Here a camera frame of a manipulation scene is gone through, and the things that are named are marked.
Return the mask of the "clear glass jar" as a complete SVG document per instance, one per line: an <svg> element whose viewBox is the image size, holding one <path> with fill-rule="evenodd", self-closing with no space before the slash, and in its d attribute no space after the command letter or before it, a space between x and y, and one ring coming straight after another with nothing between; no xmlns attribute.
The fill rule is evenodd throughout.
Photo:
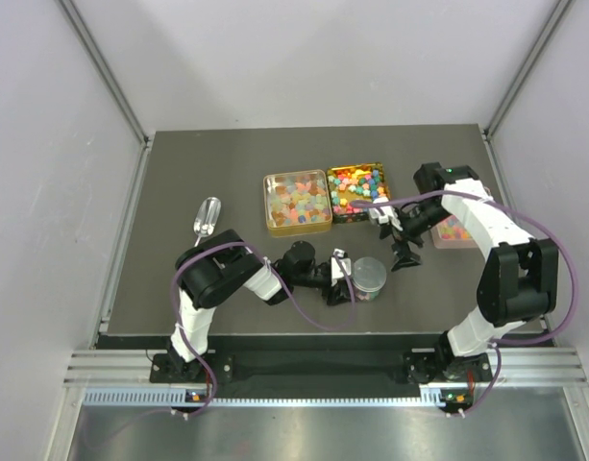
<svg viewBox="0 0 589 461"><path fill-rule="evenodd" d="M354 284L355 289L355 296L356 300L361 303L367 303L373 301L381 291L381 287L379 288L365 288L361 287L358 284Z"/></svg>

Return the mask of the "round silver jar lid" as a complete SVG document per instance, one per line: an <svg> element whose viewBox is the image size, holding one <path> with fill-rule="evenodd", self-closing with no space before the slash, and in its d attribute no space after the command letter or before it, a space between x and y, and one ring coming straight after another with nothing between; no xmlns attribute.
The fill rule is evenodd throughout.
<svg viewBox="0 0 589 461"><path fill-rule="evenodd" d="M355 261L353 266L354 285L365 292L381 290L387 280L385 266L377 259L366 256Z"/></svg>

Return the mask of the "silver metal scoop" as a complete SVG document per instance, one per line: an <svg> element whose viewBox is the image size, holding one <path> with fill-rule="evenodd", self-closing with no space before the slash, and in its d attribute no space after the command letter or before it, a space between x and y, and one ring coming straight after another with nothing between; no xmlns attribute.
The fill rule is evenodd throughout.
<svg viewBox="0 0 589 461"><path fill-rule="evenodd" d="M221 207L221 201L216 197L207 197L201 203L193 222L193 231L196 235L193 247L197 247L203 239L213 234Z"/></svg>

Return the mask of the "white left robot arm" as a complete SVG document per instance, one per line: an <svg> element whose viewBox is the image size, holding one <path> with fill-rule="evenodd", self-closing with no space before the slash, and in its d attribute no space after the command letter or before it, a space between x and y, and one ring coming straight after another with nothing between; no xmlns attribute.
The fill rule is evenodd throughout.
<svg viewBox="0 0 589 461"><path fill-rule="evenodd" d="M225 230L198 243L175 263L171 297L176 308L175 331L168 359L183 380L198 378L205 367L209 328L216 307L241 288L276 305L293 298L296 287L320 291L328 306L356 300L352 261L335 249L318 263L315 248L297 241L276 261L260 256L235 230Z"/></svg>

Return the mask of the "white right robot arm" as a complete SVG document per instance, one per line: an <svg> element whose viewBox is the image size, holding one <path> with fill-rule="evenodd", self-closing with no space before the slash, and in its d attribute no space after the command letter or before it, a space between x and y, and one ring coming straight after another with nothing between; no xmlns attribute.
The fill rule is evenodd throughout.
<svg viewBox="0 0 589 461"><path fill-rule="evenodd" d="M421 247L423 233L449 216L468 231L485 259L476 307L439 337L431 355L405 357L415 382L460 379L492 341L554 310L559 250L551 239L534 238L492 207L492 197L469 166L425 163L413 179L423 197L409 211L396 212L391 269L420 265L411 248Z"/></svg>

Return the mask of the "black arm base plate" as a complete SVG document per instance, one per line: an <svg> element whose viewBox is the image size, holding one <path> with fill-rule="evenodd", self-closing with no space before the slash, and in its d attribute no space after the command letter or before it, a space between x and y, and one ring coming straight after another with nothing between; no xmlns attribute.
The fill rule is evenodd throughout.
<svg viewBox="0 0 589 461"><path fill-rule="evenodd" d="M467 359L459 370L446 376L439 372L432 352L222 349L204 354L203 359L224 384L256 376L382 376L399 384L479 383L491 378L487 355Z"/></svg>

